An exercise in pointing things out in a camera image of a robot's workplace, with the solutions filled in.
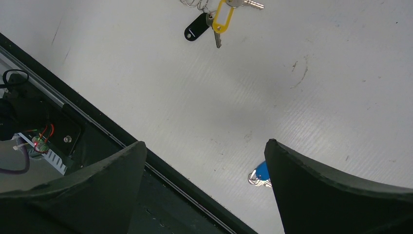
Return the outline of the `keyring bunch with tags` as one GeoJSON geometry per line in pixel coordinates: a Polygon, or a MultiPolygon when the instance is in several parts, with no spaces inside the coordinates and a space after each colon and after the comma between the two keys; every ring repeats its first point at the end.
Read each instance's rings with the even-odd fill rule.
{"type": "Polygon", "coordinates": [[[221,34],[229,27],[233,12],[236,8],[249,6],[263,10],[264,5],[255,0],[221,0],[216,10],[210,11],[207,0],[182,0],[182,4],[197,8],[202,13],[184,30],[184,37],[188,41],[197,40],[209,28],[213,30],[216,47],[222,46],[221,34]]]}

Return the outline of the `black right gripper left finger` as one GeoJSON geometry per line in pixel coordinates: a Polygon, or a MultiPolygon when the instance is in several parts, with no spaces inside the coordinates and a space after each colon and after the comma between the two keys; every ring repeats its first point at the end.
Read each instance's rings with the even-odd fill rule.
{"type": "Polygon", "coordinates": [[[3,234],[125,234],[147,148],[137,141],[70,175],[0,195],[3,234]]]}

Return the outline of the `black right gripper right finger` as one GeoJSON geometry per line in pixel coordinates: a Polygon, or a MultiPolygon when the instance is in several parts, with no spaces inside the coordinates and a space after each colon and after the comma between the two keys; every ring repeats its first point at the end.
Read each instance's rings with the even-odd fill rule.
{"type": "Polygon", "coordinates": [[[264,156],[285,233],[412,233],[411,188],[345,173],[275,139],[264,156]]]}

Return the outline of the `blue tag key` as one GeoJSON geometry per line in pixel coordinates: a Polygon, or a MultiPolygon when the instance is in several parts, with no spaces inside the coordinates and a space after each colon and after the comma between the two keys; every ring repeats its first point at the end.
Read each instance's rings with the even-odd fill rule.
{"type": "Polygon", "coordinates": [[[257,186],[257,187],[260,187],[260,186],[264,186],[267,188],[272,187],[266,161],[258,165],[248,175],[247,181],[249,184],[257,186]]]}

